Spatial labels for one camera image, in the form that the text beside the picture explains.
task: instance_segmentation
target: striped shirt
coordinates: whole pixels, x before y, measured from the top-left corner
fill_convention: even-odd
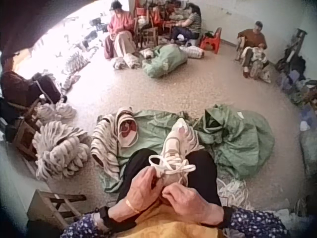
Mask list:
[[[188,29],[193,33],[200,33],[202,28],[202,18],[195,12],[190,14],[188,19],[193,21],[193,23],[188,26]]]

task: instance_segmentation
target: shoelace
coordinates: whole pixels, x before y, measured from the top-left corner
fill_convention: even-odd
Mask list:
[[[157,158],[161,160],[163,163],[162,165],[158,165],[156,163],[152,162],[152,159]],[[190,165],[188,160],[182,159],[179,154],[166,155],[166,157],[163,157],[161,155],[151,155],[149,157],[150,165],[153,166],[159,173],[164,173],[167,175],[173,175],[176,173],[189,173],[196,169],[195,165]]]

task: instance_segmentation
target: pink jacket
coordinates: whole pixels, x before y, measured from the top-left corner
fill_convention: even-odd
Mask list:
[[[108,31],[112,33],[113,31],[120,29],[120,30],[126,30],[133,33],[134,31],[134,19],[130,12],[123,11],[121,17],[117,17],[117,15],[113,15],[110,21],[110,24],[108,25]]]

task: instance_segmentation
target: wall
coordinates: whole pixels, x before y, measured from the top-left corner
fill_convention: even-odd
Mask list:
[[[300,54],[306,60],[305,77],[317,80],[317,7],[308,5],[300,25],[307,35]]]
[[[50,191],[46,183],[36,180],[24,159],[11,145],[0,141],[0,195],[2,209],[14,225],[26,232],[27,211],[36,189]]]
[[[303,18],[301,0],[190,0],[200,6],[203,28],[222,27],[222,39],[236,43],[238,32],[262,21],[270,61],[277,62]]]

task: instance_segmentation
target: black wristband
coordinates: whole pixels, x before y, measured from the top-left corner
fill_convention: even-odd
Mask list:
[[[122,232],[135,227],[135,222],[116,222],[109,217],[109,207],[102,207],[99,209],[100,218],[104,221],[104,225],[109,229],[110,233]]]
[[[232,213],[234,209],[232,207],[222,207],[224,214],[223,214],[223,221],[217,225],[219,229],[227,228],[231,221]]]

